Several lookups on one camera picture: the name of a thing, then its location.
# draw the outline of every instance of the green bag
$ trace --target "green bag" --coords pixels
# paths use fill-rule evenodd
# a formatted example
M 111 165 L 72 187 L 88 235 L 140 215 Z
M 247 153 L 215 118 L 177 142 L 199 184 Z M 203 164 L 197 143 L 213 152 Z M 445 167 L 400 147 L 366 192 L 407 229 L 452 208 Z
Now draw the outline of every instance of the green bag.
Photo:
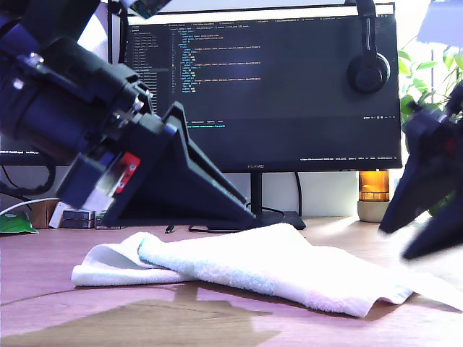
M 0 215 L 0 234 L 19 234 L 31 233 L 38 234 L 24 212 L 5 213 Z

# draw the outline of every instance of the wood grain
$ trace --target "wood grain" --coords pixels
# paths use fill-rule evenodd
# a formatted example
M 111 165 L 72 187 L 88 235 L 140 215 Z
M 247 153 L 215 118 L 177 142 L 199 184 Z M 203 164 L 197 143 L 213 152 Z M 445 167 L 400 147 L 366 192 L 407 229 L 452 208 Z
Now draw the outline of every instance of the wood grain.
M 340 247 L 385 267 L 430 272 L 463 291 L 462 249 L 417 262 L 400 254 L 422 227 L 392 236 L 354 218 L 306 220 L 314 245 Z M 177 228 L 42 230 L 0 239 L 1 346 L 462 346 L 463 316 L 414 295 L 378 302 L 365 319 L 306 309 L 285 299 L 204 282 L 74 288 L 72 268 L 96 244 L 137 231 L 162 241 L 213 237 Z

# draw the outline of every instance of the white towel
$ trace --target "white towel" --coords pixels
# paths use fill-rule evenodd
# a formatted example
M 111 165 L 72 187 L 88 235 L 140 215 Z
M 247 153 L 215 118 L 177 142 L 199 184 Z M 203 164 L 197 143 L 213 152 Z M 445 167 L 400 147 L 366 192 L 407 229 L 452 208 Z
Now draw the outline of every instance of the white towel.
M 413 292 L 463 311 L 463 293 L 431 275 L 392 273 L 334 247 L 312 246 L 292 226 L 165 243 L 137 233 L 94 247 L 72 271 L 76 286 L 205 280 L 365 317 L 377 300 Z

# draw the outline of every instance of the headphone ear cup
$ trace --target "headphone ear cup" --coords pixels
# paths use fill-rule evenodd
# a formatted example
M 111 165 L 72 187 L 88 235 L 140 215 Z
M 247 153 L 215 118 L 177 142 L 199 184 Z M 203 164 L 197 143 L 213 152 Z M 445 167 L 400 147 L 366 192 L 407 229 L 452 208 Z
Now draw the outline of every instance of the headphone ear cup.
M 391 76 L 391 67 L 384 56 L 377 53 L 376 59 L 371 60 L 366 55 L 355 57 L 347 70 L 350 85 L 362 94 L 378 92 Z

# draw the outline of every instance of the black headphones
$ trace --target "black headphones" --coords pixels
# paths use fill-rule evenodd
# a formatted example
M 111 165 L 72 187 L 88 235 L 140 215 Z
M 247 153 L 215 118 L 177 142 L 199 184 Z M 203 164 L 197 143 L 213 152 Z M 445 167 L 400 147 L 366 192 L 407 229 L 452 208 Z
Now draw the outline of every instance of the black headphones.
M 347 70 L 349 83 L 359 93 L 378 92 L 391 76 L 391 66 L 376 47 L 376 7 L 373 0 L 356 0 L 357 11 L 362 20 L 361 56 L 353 58 Z

